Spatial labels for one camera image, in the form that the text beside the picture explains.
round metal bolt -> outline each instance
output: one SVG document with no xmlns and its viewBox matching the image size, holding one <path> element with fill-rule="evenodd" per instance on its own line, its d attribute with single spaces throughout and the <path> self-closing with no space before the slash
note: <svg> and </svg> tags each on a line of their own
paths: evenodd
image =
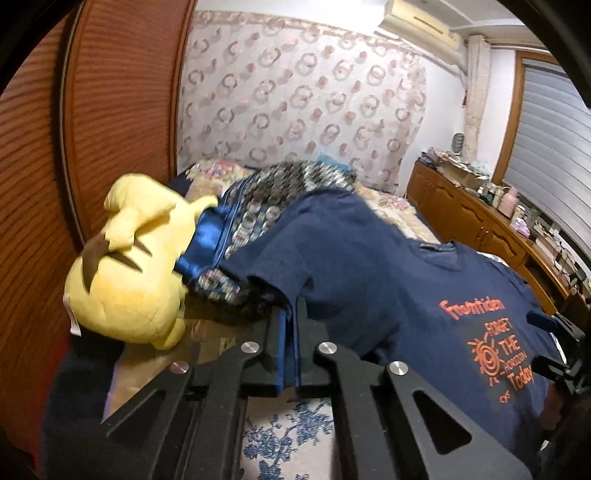
<svg viewBox="0 0 591 480">
<path fill-rule="evenodd" d="M 189 364 L 184 361 L 173 362 L 169 368 L 172 373 L 182 375 L 189 371 Z"/>
<path fill-rule="evenodd" d="M 394 375 L 406 375 L 408 373 L 408 365 L 405 364 L 404 362 L 400 362 L 398 360 L 389 364 L 388 369 Z"/>
<path fill-rule="evenodd" d="M 320 351 L 320 353 L 323 353 L 325 355 L 332 355 L 336 352 L 336 345 L 333 342 L 322 342 L 318 346 L 318 350 Z"/>
<path fill-rule="evenodd" d="M 256 343 L 256 342 L 244 342 L 242 344 L 242 346 L 240 347 L 240 349 L 244 352 L 244 353 L 257 353 L 259 348 L 261 346 Z"/>
</svg>

wooden dresser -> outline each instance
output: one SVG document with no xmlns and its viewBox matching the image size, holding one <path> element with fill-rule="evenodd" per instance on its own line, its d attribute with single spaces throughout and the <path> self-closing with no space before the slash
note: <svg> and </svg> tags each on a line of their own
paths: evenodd
<svg viewBox="0 0 591 480">
<path fill-rule="evenodd" d="M 415 163 L 407 196 L 441 241 L 456 240 L 501 257 L 527 281 L 546 313 L 561 309 L 569 295 L 566 279 L 496 209 L 420 162 Z"/>
</svg>

window blind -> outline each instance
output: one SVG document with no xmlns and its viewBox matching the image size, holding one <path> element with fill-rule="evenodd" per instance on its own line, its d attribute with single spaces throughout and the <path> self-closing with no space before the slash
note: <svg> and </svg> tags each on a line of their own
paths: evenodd
<svg viewBox="0 0 591 480">
<path fill-rule="evenodd" d="M 591 257 L 591 114 L 562 68 L 523 62 L 523 104 L 504 181 Z"/>
</svg>

cabinet door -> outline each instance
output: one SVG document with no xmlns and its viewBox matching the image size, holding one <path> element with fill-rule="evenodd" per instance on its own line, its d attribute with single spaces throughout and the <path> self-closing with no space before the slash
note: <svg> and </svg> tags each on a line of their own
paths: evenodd
<svg viewBox="0 0 591 480">
<path fill-rule="evenodd" d="M 421 204 L 424 204 L 430 193 L 430 183 L 433 172 L 425 165 L 415 163 L 413 176 L 408 182 L 407 196 L 411 203 L 422 213 Z"/>
<path fill-rule="evenodd" d="M 500 225 L 492 222 L 488 230 L 485 231 L 477 249 L 501 257 L 513 269 L 520 265 L 525 256 L 525 250 L 516 240 L 511 238 L 511 234 Z"/>
<path fill-rule="evenodd" d="M 455 214 L 457 193 L 454 187 L 441 178 L 431 185 L 431 193 L 421 205 L 421 213 L 425 217 L 429 227 L 437 234 L 443 243 L 452 238 L 452 229 L 449 219 Z"/>
<path fill-rule="evenodd" d="M 452 240 L 476 248 L 488 228 L 488 215 L 476 202 L 461 194 L 458 197 L 456 212 L 449 222 Z"/>
</svg>

pink bottle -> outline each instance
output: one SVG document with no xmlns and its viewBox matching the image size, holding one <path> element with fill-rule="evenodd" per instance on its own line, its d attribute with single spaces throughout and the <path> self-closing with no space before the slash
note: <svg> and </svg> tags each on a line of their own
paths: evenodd
<svg viewBox="0 0 591 480">
<path fill-rule="evenodd" d="M 513 211 L 517 205 L 517 189 L 511 187 L 510 190 L 503 195 L 501 204 L 499 205 L 499 212 L 505 215 L 507 218 L 511 218 Z"/>
</svg>

